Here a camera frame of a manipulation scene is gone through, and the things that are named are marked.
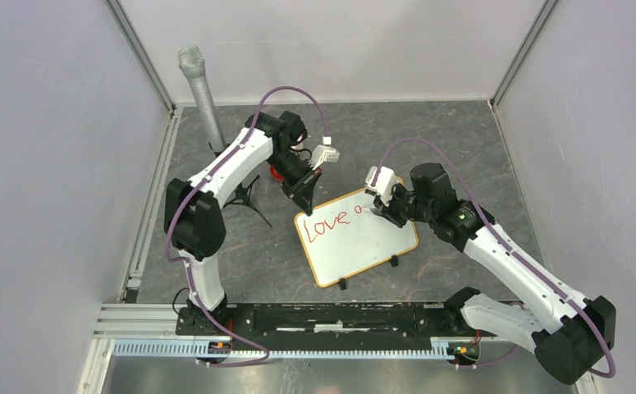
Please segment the yellow framed whiteboard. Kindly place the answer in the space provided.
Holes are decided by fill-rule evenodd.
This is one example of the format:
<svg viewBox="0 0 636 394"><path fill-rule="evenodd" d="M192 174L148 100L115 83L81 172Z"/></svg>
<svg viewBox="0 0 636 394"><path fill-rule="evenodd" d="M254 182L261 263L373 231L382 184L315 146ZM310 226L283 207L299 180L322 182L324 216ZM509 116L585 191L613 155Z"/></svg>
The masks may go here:
<svg viewBox="0 0 636 394"><path fill-rule="evenodd" d="M320 287L336 285L380 263L414 250L419 236L412 222L397 227L371 212L374 197L364 188L299 213L294 224Z"/></svg>

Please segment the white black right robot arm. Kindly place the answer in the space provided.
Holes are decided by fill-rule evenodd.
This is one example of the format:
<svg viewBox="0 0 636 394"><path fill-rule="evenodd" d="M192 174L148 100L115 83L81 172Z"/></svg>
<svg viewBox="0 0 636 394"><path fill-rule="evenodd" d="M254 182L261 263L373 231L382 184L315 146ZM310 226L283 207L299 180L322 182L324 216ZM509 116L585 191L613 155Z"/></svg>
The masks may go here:
<svg viewBox="0 0 636 394"><path fill-rule="evenodd" d="M501 337L533 354L566 385L597 374L600 360L608 363L606 376L615 374L616 308L605 296L590 299L545 269L487 210L458 198L441 164L414 167L410 180L413 187L407 189L390 168L371 167L365 187L374 197L373 213L397 227L429 225L439 240L484 266L522 304L508 305L466 287L444 303L449 332L474 329Z"/></svg>

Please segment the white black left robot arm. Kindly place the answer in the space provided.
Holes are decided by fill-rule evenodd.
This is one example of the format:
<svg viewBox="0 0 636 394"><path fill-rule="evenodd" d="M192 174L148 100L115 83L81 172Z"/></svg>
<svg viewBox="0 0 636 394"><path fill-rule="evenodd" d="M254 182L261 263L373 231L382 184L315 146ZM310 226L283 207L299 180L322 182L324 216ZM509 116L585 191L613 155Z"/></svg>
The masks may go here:
<svg viewBox="0 0 636 394"><path fill-rule="evenodd" d="M189 180L175 178L165 189L164 253L181 262L188 279L187 305L207 334L220 333L229 319L218 268L226 238L222 206L260 164L282 176L281 190L304 213L313 212L320 168L302 159L294 147L308 135L301 117L284 111L249 117L236 139L211 164Z"/></svg>

